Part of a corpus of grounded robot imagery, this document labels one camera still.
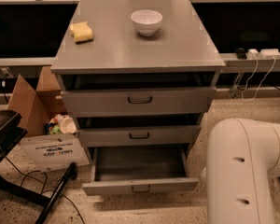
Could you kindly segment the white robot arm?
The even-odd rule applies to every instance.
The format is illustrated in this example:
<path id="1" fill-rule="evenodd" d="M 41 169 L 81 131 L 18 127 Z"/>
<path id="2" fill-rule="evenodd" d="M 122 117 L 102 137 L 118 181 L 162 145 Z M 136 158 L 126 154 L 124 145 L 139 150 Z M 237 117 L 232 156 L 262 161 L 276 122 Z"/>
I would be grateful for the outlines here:
<path id="1" fill-rule="evenodd" d="M 275 224 L 269 177 L 280 177 L 280 124 L 224 119 L 206 149 L 207 224 Z"/>

